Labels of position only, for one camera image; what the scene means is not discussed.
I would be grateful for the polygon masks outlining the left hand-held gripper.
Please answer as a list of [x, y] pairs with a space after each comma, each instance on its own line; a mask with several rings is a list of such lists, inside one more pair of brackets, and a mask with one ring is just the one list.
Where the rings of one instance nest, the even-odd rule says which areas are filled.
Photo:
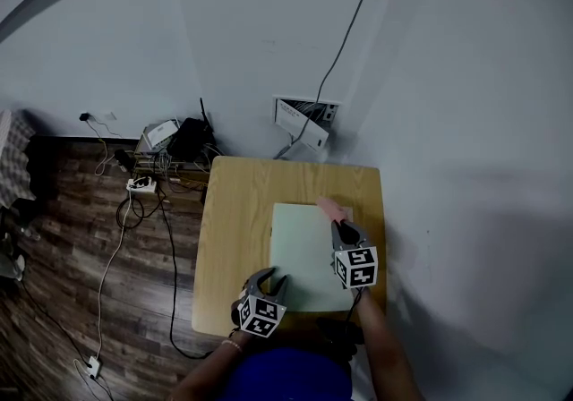
[[262, 290], [262, 284], [271, 278], [275, 270], [261, 269], [246, 280], [244, 289], [231, 306], [231, 320], [239, 330], [267, 338], [284, 318], [289, 275], [275, 282], [267, 294]]

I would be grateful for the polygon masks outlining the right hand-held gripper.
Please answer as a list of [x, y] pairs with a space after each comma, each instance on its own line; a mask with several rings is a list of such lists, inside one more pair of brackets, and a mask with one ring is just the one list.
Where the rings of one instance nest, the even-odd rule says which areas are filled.
[[332, 268], [343, 287], [355, 289], [377, 283], [379, 260], [377, 247], [366, 232], [349, 220], [331, 222]]

